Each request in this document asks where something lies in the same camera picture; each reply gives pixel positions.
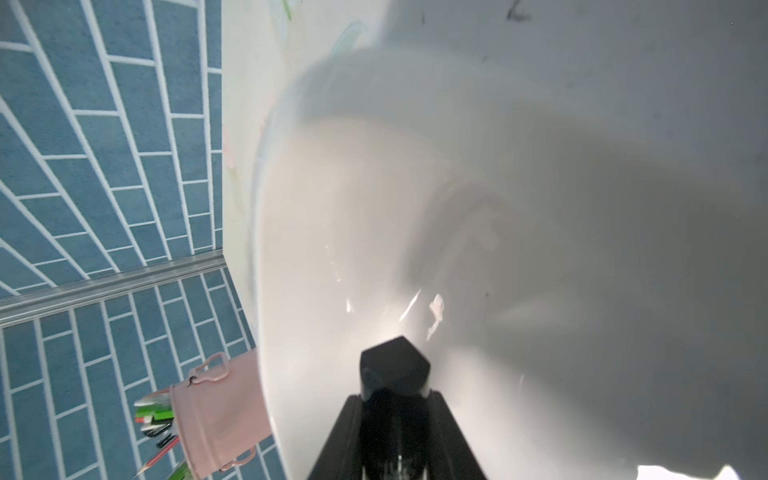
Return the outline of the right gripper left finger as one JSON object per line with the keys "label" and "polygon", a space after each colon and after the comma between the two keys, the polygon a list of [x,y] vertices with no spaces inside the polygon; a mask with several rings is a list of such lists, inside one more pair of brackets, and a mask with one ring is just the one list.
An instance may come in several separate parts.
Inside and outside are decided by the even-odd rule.
{"label": "right gripper left finger", "polygon": [[309,480],[361,480],[363,402],[350,395],[312,468]]}

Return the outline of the white plastic storage box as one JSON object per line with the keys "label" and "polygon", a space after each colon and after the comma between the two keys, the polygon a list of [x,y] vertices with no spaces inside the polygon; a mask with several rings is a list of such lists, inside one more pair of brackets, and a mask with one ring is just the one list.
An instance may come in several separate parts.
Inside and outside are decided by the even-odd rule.
{"label": "white plastic storage box", "polygon": [[303,479],[408,338],[492,479],[767,475],[767,205],[512,76],[320,62],[259,155],[261,371]]}

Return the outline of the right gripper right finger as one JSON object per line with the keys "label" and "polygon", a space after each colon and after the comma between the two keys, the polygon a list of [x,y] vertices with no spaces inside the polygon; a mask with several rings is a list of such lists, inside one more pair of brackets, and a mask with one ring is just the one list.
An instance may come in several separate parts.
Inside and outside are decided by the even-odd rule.
{"label": "right gripper right finger", "polygon": [[428,396],[428,478],[486,480],[478,461],[456,422],[444,396]]}

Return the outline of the black lipstick tube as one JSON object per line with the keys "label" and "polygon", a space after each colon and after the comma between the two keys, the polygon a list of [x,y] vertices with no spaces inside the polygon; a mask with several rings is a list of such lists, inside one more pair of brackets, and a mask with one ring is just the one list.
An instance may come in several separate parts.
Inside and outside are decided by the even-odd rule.
{"label": "black lipstick tube", "polygon": [[427,462],[430,363],[399,336],[360,357],[363,467],[369,479],[420,479]]}

